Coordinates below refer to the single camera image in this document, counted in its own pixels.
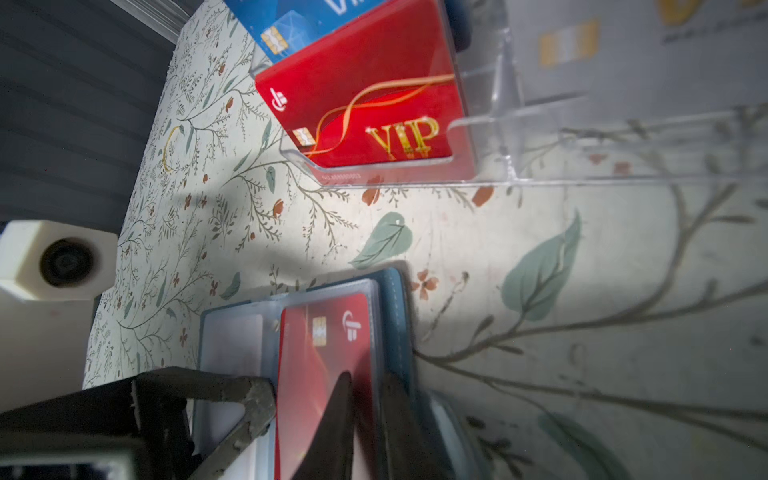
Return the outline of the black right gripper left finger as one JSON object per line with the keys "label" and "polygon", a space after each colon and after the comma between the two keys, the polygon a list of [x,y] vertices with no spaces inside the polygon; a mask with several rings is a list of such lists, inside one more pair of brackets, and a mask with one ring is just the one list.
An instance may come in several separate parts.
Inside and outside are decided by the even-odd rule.
{"label": "black right gripper left finger", "polygon": [[349,480],[354,458],[354,392],[352,376],[337,379],[324,414],[293,480]]}

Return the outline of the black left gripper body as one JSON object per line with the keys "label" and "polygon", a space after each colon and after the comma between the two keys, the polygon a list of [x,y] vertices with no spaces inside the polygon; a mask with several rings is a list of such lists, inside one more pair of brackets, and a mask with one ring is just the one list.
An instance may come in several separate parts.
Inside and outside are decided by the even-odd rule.
{"label": "black left gripper body", "polygon": [[178,479],[180,468],[131,378],[3,413],[1,477]]}

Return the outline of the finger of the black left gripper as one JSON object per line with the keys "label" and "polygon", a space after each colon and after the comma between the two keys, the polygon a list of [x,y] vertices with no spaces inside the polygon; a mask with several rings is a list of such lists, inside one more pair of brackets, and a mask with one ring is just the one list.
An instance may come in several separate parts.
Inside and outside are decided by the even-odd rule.
{"label": "finger of the black left gripper", "polygon": [[170,367],[131,383],[153,479],[223,479],[276,414],[270,380]]}

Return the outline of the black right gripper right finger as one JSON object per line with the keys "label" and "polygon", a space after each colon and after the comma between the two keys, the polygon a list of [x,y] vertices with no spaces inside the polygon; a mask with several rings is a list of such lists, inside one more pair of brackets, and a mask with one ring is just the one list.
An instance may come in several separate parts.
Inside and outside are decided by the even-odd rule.
{"label": "black right gripper right finger", "polygon": [[388,479],[446,479],[429,446],[403,383],[387,372],[381,389],[381,411]]}

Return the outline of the blue leather card holder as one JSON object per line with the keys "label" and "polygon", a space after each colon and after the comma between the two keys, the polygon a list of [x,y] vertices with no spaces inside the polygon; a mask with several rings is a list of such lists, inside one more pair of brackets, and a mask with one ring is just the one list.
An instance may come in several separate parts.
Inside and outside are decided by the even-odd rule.
{"label": "blue leather card holder", "polygon": [[[446,472],[446,479],[487,479],[490,467],[467,422],[441,395],[421,390],[413,369],[408,311],[402,276],[386,268],[305,292],[285,293],[207,311],[201,320],[199,366],[209,373],[263,377],[277,400],[281,317],[290,307],[363,293],[369,299],[372,327],[372,390],[377,477],[388,479],[381,411],[387,372],[403,383],[423,435]],[[223,479],[276,477],[276,414],[266,434],[257,438]]]}

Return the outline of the clear acrylic card display stand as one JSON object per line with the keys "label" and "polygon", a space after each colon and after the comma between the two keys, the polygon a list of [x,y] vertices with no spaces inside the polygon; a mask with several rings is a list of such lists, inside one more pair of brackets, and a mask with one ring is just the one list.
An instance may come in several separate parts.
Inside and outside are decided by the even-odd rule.
{"label": "clear acrylic card display stand", "polygon": [[[715,181],[767,174],[767,100],[707,113],[597,119],[572,97],[529,102],[514,59],[509,1],[441,1],[476,174],[436,184]],[[255,43],[255,79],[272,64]]]}

